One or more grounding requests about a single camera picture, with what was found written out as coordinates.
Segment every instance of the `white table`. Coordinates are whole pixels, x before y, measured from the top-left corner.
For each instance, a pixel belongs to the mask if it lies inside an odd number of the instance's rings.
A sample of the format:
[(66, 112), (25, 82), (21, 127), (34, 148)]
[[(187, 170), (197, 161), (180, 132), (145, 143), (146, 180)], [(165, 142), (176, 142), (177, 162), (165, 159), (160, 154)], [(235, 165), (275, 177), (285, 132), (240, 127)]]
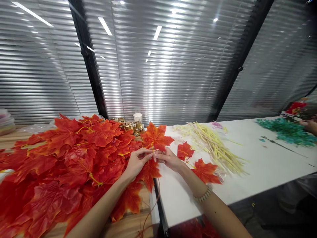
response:
[[(308, 157), (305, 158), (267, 140), (262, 142), (259, 140), (261, 136), (275, 140), (276, 133), (262, 128), (255, 121), (255, 119), (248, 119), (221, 122), (228, 129), (227, 137), (242, 144), (242, 146), (230, 141), (224, 141), (224, 144), (232, 153), (250, 161), (244, 167), (250, 175), (240, 177), (236, 174), (230, 174), (226, 176), (224, 184), (214, 184), (214, 192), (227, 205), (317, 172), (317, 147), (296, 148), (295, 145), (276, 140), (279, 144)], [(180, 136), (172, 130), (172, 126), (167, 127), (165, 135)], [(184, 140), (191, 144), (190, 138), (184, 138)], [(173, 142), (170, 148), (177, 154), (176, 143)], [(200, 158), (205, 163), (211, 161), (206, 152), (195, 152), (189, 162), (193, 164)], [(193, 201), (189, 187), (181, 176), (165, 164), (160, 164), (159, 169), (162, 175), (159, 179), (160, 197), (168, 227), (201, 215), (201, 211)]]

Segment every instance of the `beaded bracelet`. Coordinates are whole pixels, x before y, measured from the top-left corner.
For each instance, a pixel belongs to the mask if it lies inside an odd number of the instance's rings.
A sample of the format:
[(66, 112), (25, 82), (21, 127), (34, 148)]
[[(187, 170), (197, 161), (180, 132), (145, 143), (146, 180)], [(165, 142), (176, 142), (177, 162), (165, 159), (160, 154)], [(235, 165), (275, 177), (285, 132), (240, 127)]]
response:
[(194, 197), (194, 200), (196, 202), (203, 202), (210, 196), (210, 194), (212, 193), (212, 187), (210, 185), (207, 185), (207, 186), (208, 186), (208, 189), (204, 195), (202, 195), (200, 198)]

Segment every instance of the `horizontal blinds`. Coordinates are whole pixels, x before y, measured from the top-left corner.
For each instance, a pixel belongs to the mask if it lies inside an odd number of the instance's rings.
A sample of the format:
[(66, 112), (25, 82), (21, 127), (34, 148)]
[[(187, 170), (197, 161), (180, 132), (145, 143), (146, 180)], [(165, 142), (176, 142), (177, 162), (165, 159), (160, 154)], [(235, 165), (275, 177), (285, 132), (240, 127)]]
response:
[(306, 1), (275, 0), (218, 121), (275, 116), (317, 83), (317, 40)]
[[(145, 124), (173, 125), (206, 122), (215, 113), (216, 94), (257, 1), (84, 3), (109, 117), (129, 121), (141, 112)], [(157, 26), (162, 29), (153, 40)]]
[(0, 108), (16, 124), (48, 123), (59, 113), (98, 112), (67, 2), (0, 3)]

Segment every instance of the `floor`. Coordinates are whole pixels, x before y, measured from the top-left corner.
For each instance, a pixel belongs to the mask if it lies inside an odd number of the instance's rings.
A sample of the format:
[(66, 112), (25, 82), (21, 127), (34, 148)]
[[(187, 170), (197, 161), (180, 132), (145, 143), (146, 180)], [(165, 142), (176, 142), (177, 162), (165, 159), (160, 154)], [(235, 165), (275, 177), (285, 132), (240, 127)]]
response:
[[(299, 204), (299, 209), (291, 215), (279, 207), (276, 192), (273, 188), (248, 199), (230, 205), (231, 210), (252, 235), (253, 238), (297, 238), (317, 237), (317, 199), (308, 197)], [(264, 230), (261, 225), (288, 224), (287, 229)]]

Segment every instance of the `paper cup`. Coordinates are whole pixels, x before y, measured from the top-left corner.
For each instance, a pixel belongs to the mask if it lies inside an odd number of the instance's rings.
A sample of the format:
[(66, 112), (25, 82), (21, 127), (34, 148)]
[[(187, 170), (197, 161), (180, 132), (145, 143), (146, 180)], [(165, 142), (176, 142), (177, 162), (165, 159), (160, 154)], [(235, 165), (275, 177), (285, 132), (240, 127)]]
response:
[(140, 121), (142, 123), (142, 113), (135, 113), (133, 114), (134, 121)]

